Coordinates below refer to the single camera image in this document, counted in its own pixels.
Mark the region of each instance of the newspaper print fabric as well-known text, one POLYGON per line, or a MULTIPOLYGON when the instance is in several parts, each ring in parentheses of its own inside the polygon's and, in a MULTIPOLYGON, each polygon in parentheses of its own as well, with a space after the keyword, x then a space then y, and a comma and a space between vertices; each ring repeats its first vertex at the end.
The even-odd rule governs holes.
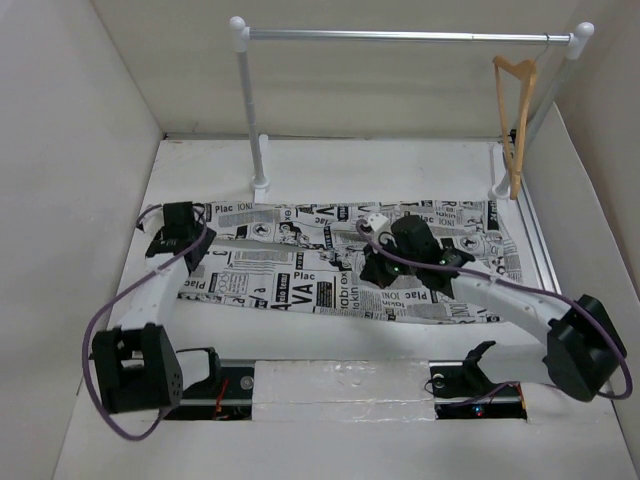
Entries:
POLYGON ((384 290, 361 281, 365 243, 355 224, 374 212, 386 215, 392 223, 404 215, 419 215, 443 246, 467 251, 514 281, 520 282, 522 277, 516 245, 493 201, 215 202, 205 207, 207 223, 218 234, 216 240, 238 240, 237 247, 214 242, 179 298, 415 323, 500 321, 484 308, 428 290, 414 277, 399 277, 384 290), (264 249, 246 248, 241 240, 267 245, 264 249), (298 251, 277 250, 268 244, 297 247, 298 251))

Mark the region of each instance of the clothing rack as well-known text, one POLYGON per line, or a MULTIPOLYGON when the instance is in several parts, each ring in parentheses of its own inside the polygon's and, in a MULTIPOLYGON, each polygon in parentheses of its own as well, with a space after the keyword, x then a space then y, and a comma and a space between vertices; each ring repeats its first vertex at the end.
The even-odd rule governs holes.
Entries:
MULTIPOLYGON (((573 65, 580 57, 589 38, 593 35, 594 26, 584 22, 579 24, 575 32, 569 34, 502 34, 502 33, 448 33, 448 32, 393 32, 393 31, 357 31, 357 30, 298 30, 298 29, 265 29, 248 27, 241 17, 230 20, 234 49, 238 59, 242 94, 249 130, 249 143, 253 159, 254 175, 251 181, 256 201, 264 198, 269 188, 269 177, 265 174, 263 149, 267 139, 263 136, 263 149, 256 124, 253 104, 251 76, 249 74, 248 49, 250 41, 365 41, 365 42, 408 42, 408 43, 505 43, 511 45, 548 45, 566 47, 565 57, 558 68, 553 82, 547 90, 540 106, 527 123, 527 146, 533 141, 546 117, 562 83, 569 77, 573 65)), ((509 196, 510 177, 507 172, 500 182, 489 192, 492 198, 509 196)))

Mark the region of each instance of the wooden hanger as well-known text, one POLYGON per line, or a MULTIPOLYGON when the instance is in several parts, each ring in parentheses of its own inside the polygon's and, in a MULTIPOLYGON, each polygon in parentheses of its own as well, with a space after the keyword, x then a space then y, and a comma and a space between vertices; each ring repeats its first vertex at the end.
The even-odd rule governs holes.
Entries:
POLYGON ((496 88, 498 90, 498 108, 500 109, 500 127, 502 128, 502 142, 504 143, 504 153, 511 179, 511 200, 515 200, 520 192, 522 183, 522 162, 524 158, 524 144, 527 130, 527 116, 529 105, 533 97, 533 90, 538 77, 536 63, 533 60, 524 60, 517 65, 498 55, 493 59, 496 73, 496 88), (520 107, 518 109, 518 135, 516 136, 515 155, 511 150, 508 134, 507 113, 502 94, 502 80, 500 79, 500 69, 510 73, 520 80, 520 107))

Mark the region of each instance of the white table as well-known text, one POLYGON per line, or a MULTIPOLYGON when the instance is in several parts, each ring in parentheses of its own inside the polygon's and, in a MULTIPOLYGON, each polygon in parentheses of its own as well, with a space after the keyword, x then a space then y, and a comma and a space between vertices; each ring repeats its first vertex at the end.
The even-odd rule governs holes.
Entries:
MULTIPOLYGON (((267 201, 485 199, 503 171, 496 152, 486 141, 271 140, 267 201)), ((246 141, 165 140, 144 205, 250 201, 250 177, 246 141)), ((550 288, 553 272, 523 205, 500 201, 498 208, 518 245, 525 282, 550 288)), ((134 234, 121 286, 140 275, 148 241, 134 234)), ((410 325, 189 301, 178 302, 167 331, 176 349, 213 345, 227 359, 446 359, 463 358, 486 339, 534 342, 508 323, 410 325)), ((376 381, 384 385, 385 374, 376 381)), ((527 422, 163 422, 131 444, 103 425, 82 388, 55 478, 636 478, 609 401, 581 404, 537 385, 523 390, 527 422)), ((128 414, 119 421, 142 431, 152 418, 128 414)))

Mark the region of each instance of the beige wall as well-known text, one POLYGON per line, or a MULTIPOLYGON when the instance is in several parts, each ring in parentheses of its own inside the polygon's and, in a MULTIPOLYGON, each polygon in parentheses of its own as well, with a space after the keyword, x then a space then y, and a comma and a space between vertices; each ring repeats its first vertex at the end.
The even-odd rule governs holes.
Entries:
MULTIPOLYGON (((597 35, 585 50, 583 61, 560 96, 558 105, 638 291, 640 4, 634 0, 617 0, 599 12, 598 17, 597 35)), ((592 253, 604 258, 609 254, 607 251, 592 253)), ((627 299, 617 301, 624 303, 627 299)), ((623 338, 631 350, 632 368, 638 366, 637 372, 640 360, 634 352, 638 348, 637 342, 632 340, 637 336, 632 332, 637 334, 640 318, 631 315, 616 319, 616 323, 621 333, 626 334, 623 338)), ((616 404, 636 469, 640 467, 638 395, 616 404)))
POLYGON ((51 478, 160 130, 88 0, 0 0, 0 477, 51 478))
MULTIPOLYGON (((561 33, 575 26, 568 23, 579 5, 579 0, 93 2, 161 128, 206 133, 246 132, 228 28, 234 15, 265 28, 561 33)), ((478 44, 252 43, 258 124, 266 133, 285 135, 497 137, 491 59, 500 53, 518 61, 542 51, 478 44)), ((541 87, 549 74, 544 71, 541 87)), ((509 92, 515 107, 517 92, 509 92)))

